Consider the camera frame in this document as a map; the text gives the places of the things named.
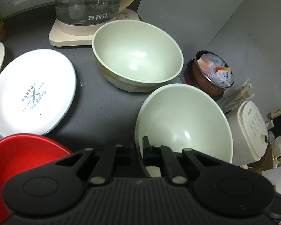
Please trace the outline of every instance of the gray countertop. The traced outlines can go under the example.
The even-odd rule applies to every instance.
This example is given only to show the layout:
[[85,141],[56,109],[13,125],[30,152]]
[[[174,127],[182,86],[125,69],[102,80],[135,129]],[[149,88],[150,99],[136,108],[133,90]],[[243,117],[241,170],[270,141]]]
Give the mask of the gray countertop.
[[[109,143],[131,144],[138,112],[150,93],[130,93],[113,86],[100,73],[91,46],[51,46],[48,35],[55,18],[54,6],[49,5],[6,19],[3,68],[31,50],[63,53],[75,68],[77,89],[69,111],[46,136],[73,152],[90,146],[102,149]],[[180,82],[176,77],[170,83]]]

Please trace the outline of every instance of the bakery logo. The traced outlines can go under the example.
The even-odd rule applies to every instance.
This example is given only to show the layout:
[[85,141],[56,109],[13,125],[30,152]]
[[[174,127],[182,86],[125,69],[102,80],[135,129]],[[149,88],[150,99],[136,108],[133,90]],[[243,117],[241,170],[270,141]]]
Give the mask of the bakery logo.
[[34,83],[27,90],[24,97],[22,98],[22,101],[25,101],[26,99],[28,100],[26,106],[23,109],[23,112],[28,108],[33,111],[37,107],[37,104],[40,102],[42,97],[46,94],[46,91],[43,91],[43,89],[41,89],[43,85],[44,83],[42,83],[39,87],[37,87],[36,84]]

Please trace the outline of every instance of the oval plate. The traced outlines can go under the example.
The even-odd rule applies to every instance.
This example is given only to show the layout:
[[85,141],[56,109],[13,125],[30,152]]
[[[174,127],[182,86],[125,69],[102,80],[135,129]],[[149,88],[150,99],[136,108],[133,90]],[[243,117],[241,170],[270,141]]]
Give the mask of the oval plate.
[[0,74],[0,135],[51,131],[68,111],[76,90],[76,74],[60,52],[27,52]]

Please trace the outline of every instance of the kettle base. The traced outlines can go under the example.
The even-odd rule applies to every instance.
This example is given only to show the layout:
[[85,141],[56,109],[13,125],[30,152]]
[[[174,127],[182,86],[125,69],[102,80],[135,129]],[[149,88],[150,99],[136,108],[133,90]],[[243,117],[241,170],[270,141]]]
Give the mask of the kettle base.
[[[138,21],[140,20],[138,14],[130,9],[124,9],[115,17],[115,19],[112,19],[111,21],[119,20],[119,19],[133,19]],[[64,31],[61,30],[59,26],[59,24],[61,23],[62,22],[56,19],[49,33],[49,42],[52,46],[61,47],[61,46],[91,46],[92,45],[92,40],[94,35],[72,35],[72,34],[65,33]],[[89,26],[96,26],[94,33],[100,27],[98,25],[89,25]],[[79,26],[69,25],[69,27],[81,27],[81,25]]]

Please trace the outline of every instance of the round container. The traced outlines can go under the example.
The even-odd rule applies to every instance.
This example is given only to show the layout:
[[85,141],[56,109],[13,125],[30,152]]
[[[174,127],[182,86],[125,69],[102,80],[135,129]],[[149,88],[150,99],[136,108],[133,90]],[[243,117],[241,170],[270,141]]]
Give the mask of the round container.
[[[142,138],[174,152],[192,148],[231,163],[232,134],[218,104],[200,89],[170,84],[155,90],[143,103],[135,127],[135,142],[142,155]],[[159,169],[149,167],[151,176]]]
[[0,140],[0,223],[9,215],[1,188],[10,177],[71,154],[61,144],[34,134],[14,134]]
[[[198,88],[198,86],[192,80],[191,75],[188,73],[188,70],[189,70],[189,68],[191,68],[191,65],[192,65],[193,62],[194,62],[194,59],[188,62],[186,71],[184,72],[184,78],[185,78],[185,81],[188,85]],[[212,96],[211,98],[215,101],[218,101],[218,100],[222,99],[223,96],[224,96],[224,92],[222,94],[218,95],[218,96],[214,96],[214,97]]]
[[198,65],[197,60],[199,60],[202,55],[208,54],[208,53],[216,55],[216,54],[214,54],[212,52],[209,52],[209,51],[199,51],[199,52],[197,52],[195,60],[193,62],[189,61],[189,63],[188,63],[187,73],[188,73],[189,77],[192,79],[192,81],[194,82],[194,84],[199,89],[203,90],[204,92],[206,92],[211,97],[219,97],[221,94],[224,93],[224,91],[226,89],[233,86],[234,81],[232,82],[232,84],[230,86],[225,87],[225,86],[222,86],[222,85],[219,85],[219,84],[213,82],[208,76],[206,76],[204,74],[204,72],[201,70],[200,66]]
[[116,87],[148,92],[176,77],[183,54],[163,30],[136,20],[117,20],[100,27],[93,51],[101,72]]

